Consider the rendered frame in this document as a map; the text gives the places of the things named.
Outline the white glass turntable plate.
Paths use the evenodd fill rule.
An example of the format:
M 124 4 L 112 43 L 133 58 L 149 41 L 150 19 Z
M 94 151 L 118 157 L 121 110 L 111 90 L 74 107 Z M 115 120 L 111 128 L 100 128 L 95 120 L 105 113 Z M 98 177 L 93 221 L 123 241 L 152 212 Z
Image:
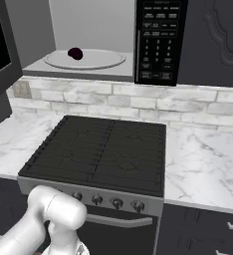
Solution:
M 65 70 L 102 70 L 122 64 L 126 56 L 107 50 L 84 49 L 81 60 L 75 60 L 67 51 L 55 51 L 44 58 L 44 62 L 52 67 Z

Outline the black microwave oven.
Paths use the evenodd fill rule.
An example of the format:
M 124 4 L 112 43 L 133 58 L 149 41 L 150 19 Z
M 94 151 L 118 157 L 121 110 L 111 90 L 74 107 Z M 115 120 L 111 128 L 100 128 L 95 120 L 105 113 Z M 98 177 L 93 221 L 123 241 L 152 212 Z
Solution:
M 6 0 L 23 75 L 174 86 L 188 0 Z M 71 48 L 126 56 L 102 70 L 65 70 L 44 58 Z

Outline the grey wall socket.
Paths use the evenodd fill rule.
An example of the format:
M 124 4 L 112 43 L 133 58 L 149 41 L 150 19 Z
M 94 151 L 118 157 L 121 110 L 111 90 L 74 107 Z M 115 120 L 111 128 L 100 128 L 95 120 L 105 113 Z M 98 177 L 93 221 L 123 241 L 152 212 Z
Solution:
M 13 85 L 13 93 L 16 98 L 31 99 L 32 94 L 27 81 L 18 81 Z

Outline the black hob with grates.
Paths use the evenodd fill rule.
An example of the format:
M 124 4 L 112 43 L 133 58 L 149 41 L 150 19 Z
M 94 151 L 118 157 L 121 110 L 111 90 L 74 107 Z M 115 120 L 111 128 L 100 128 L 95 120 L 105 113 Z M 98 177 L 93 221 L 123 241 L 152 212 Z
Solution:
M 18 172 L 24 194 L 38 185 L 69 195 L 80 192 L 83 203 L 158 216 L 164 201 L 166 126 L 140 122 L 65 116 Z M 94 195 L 103 202 L 95 205 Z

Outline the dark grey wall cupboard door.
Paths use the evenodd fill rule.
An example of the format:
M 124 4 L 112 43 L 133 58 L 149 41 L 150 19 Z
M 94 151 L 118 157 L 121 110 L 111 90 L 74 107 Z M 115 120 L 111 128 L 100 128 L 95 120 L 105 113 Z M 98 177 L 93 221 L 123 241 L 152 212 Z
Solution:
M 188 0 L 177 83 L 233 88 L 233 0 Z

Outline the dark grey drawer front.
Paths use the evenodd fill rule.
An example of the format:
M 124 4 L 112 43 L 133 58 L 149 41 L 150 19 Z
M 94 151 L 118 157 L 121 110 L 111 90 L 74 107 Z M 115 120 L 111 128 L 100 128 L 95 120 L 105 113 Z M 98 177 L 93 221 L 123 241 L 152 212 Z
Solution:
M 206 234 L 164 232 L 156 255 L 216 255 L 215 250 L 233 255 L 233 241 Z
M 164 203 L 160 226 L 233 238 L 228 223 L 233 214 Z

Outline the black oven door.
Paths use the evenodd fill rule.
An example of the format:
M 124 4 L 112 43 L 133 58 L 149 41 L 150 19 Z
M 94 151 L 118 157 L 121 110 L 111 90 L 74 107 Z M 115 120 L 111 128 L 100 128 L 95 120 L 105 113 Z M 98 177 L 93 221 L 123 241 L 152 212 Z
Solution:
M 78 229 L 78 236 L 86 244 L 90 255 L 153 255 L 157 217 L 136 212 L 86 205 L 88 214 L 123 220 L 152 218 L 152 224 L 123 228 L 108 224 L 86 223 Z

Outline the black microwave door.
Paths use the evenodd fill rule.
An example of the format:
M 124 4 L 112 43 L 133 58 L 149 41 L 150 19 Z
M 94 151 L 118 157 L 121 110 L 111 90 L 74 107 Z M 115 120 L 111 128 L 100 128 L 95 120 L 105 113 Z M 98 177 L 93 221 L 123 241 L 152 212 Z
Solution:
M 6 1 L 0 0 L 0 96 L 22 75 Z

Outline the dark red round food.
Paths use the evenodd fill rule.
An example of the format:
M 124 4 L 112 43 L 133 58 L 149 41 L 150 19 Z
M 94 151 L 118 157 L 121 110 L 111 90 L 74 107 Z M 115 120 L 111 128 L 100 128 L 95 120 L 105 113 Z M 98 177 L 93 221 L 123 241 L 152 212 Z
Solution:
M 68 51 L 68 56 L 74 60 L 80 61 L 83 58 L 84 53 L 80 48 L 75 47 Z

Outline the dark grey base cupboard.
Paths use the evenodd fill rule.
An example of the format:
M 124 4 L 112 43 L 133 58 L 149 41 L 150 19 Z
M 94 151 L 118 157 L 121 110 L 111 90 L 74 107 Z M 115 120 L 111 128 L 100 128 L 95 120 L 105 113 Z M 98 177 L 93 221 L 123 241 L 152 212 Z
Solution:
M 0 237 L 24 215 L 27 196 L 14 179 L 0 177 Z

